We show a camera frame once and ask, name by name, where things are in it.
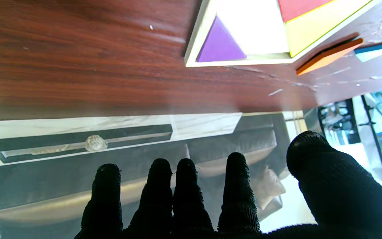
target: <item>glove finger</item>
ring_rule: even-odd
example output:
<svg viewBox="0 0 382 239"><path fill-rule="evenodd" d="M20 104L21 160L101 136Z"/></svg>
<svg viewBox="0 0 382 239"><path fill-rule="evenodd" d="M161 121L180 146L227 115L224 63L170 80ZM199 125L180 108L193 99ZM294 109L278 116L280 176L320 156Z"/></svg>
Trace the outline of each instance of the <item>glove finger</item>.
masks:
<svg viewBox="0 0 382 239"><path fill-rule="evenodd" d="M353 157L306 131L291 142L287 165L319 225L382 231L382 186Z"/></svg>
<svg viewBox="0 0 382 239"><path fill-rule="evenodd" d="M118 236L123 229L120 204L120 170L114 164L100 166L85 207L77 238Z"/></svg>
<svg viewBox="0 0 382 239"><path fill-rule="evenodd" d="M164 234L171 232L172 171L166 159L156 159L150 167L147 183L141 194L138 210L135 212L126 233Z"/></svg>
<svg viewBox="0 0 382 239"><path fill-rule="evenodd" d="M226 163L218 231L224 234L251 234L260 231L253 190L250 187L249 168L241 153L230 154Z"/></svg>
<svg viewBox="0 0 382 239"><path fill-rule="evenodd" d="M173 196L173 233L192 236L213 233L210 217L203 205L203 195L197 185L197 171L191 159L182 159L176 170Z"/></svg>

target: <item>colored shape block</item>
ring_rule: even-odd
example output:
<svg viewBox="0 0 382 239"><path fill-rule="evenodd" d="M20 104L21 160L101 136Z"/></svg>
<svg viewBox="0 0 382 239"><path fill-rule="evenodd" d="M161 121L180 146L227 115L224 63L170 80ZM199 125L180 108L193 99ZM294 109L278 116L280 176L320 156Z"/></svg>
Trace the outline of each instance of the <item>colored shape block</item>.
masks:
<svg viewBox="0 0 382 239"><path fill-rule="evenodd" d="M221 0L217 17L247 56L289 52L277 0Z"/></svg>
<svg viewBox="0 0 382 239"><path fill-rule="evenodd" d="M360 61L365 62L382 55L382 44L356 49L354 52Z"/></svg>
<svg viewBox="0 0 382 239"><path fill-rule="evenodd" d="M282 19L288 22L300 15L310 12L332 0L279 0Z"/></svg>
<svg viewBox="0 0 382 239"><path fill-rule="evenodd" d="M321 38L370 0L333 0L285 23L291 57Z"/></svg>
<svg viewBox="0 0 382 239"><path fill-rule="evenodd" d="M197 62L225 61L245 59L246 54L229 34L226 27L218 17L213 21L212 27L207 34L206 41L197 57Z"/></svg>
<svg viewBox="0 0 382 239"><path fill-rule="evenodd" d="M299 69L297 69L296 71L297 75L300 76L302 74L305 74L310 71L329 65L333 63L335 60L337 60L338 58L358 48L362 43L363 43L363 39L359 38L354 41L345 43L343 45L334 47L331 50L326 50L325 52L320 53L318 56L315 56L313 59L306 62Z"/></svg>

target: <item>wood grain surface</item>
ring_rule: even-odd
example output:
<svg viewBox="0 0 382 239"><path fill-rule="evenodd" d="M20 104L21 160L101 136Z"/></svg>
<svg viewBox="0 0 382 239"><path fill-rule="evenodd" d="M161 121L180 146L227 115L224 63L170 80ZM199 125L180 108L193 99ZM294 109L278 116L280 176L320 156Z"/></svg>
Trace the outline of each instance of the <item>wood grain surface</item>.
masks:
<svg viewBox="0 0 382 239"><path fill-rule="evenodd" d="M300 110L382 89L382 56L295 73L350 34L382 42L382 2L291 65L186 68L199 6L0 0L0 119Z"/></svg>

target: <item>gloved hand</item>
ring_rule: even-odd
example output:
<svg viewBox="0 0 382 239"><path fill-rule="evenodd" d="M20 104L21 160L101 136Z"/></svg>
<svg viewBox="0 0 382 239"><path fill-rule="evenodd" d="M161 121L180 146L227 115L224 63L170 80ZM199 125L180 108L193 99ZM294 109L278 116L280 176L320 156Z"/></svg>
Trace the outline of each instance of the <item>gloved hand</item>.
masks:
<svg viewBox="0 0 382 239"><path fill-rule="evenodd" d="M307 131L291 142L287 164L318 225L261 233L248 166L242 154L232 153L217 231L204 209L194 163L190 159L179 162L172 195L170 165L156 159L139 208L124 230L120 171L115 165L102 165L83 213L82 230L75 238L382 238L382 187L351 156Z"/></svg>

